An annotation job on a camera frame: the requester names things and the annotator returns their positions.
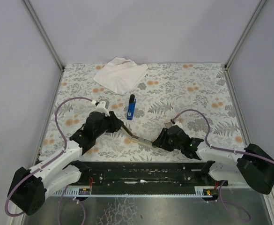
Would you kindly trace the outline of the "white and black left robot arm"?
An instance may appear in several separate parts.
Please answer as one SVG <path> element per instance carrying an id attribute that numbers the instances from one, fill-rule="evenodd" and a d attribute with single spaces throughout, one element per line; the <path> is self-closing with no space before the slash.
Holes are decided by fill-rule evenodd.
<path id="1" fill-rule="evenodd" d="M 8 204 L 12 202 L 23 213 L 32 215 L 54 192 L 76 183 L 82 171 L 71 163 L 90 150 L 102 134 L 117 132 L 123 124 L 113 111 L 108 116 L 91 112 L 63 150 L 29 169 L 21 167 L 15 172 L 5 203 L 6 214 L 13 216 L 8 210 Z"/>

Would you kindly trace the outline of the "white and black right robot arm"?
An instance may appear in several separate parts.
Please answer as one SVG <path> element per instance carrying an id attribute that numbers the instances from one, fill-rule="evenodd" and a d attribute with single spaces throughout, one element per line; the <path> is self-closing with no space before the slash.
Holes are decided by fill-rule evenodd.
<path id="1" fill-rule="evenodd" d="M 209 147 L 203 139 L 189 137 L 175 125 L 163 128 L 152 145 L 167 151 L 180 150 L 190 159 L 211 161 L 208 174 L 216 181 L 246 183 L 265 195 L 274 186 L 274 160 L 256 144 L 251 143 L 243 150 L 223 151 Z"/>

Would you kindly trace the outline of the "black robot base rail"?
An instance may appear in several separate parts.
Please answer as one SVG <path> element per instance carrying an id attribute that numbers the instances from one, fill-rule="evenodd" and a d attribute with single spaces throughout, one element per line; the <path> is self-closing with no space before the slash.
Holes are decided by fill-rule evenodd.
<path id="1" fill-rule="evenodd" d="M 91 187 L 94 194 L 182 194 L 198 187 L 213 192 L 223 182 L 207 172 L 211 163 L 82 162 L 73 186 Z"/>

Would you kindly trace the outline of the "blue stapler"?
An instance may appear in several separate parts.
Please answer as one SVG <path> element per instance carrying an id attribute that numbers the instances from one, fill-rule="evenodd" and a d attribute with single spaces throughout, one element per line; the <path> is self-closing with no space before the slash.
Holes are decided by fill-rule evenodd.
<path id="1" fill-rule="evenodd" d="M 135 105 L 136 105 L 136 98 L 135 98 L 135 95 L 132 94 L 130 95 L 130 98 L 129 98 L 129 105 L 128 105 L 127 116 L 126 116 L 127 120 L 133 120 Z"/>

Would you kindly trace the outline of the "beige stapler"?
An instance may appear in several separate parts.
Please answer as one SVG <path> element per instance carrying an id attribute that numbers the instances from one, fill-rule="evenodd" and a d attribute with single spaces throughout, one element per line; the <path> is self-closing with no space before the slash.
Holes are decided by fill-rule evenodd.
<path id="1" fill-rule="evenodd" d="M 129 138 L 132 142 L 135 142 L 135 143 L 138 143 L 138 144 L 147 146 L 147 147 L 153 147 L 153 146 L 152 146 L 152 143 L 153 143 L 152 141 L 134 135 L 134 134 L 131 132 L 131 130 L 130 130 L 128 127 L 126 127 L 125 125 L 122 125 L 122 126 L 121 126 L 121 130 L 128 136 L 128 138 Z"/>

